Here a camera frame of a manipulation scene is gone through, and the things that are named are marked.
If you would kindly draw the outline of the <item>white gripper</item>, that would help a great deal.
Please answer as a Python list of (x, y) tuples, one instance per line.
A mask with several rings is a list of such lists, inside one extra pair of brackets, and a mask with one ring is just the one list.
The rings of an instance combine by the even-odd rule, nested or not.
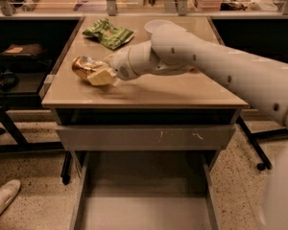
[(104, 57), (103, 61), (110, 63), (110, 68), (99, 69), (87, 76), (89, 83), (93, 86), (112, 84), (116, 81), (116, 77), (122, 81), (130, 81), (139, 77), (137, 70), (139, 55), (134, 46), (124, 47)]

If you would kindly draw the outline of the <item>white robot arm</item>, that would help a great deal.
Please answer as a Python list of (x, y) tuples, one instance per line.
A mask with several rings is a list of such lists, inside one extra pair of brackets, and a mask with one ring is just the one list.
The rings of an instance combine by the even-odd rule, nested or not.
[[(113, 54), (88, 80), (105, 85), (145, 74), (179, 75), (192, 68), (288, 129), (288, 64), (202, 40), (165, 23), (148, 41)], [(288, 230), (288, 145), (276, 159), (259, 214), (260, 230)]]

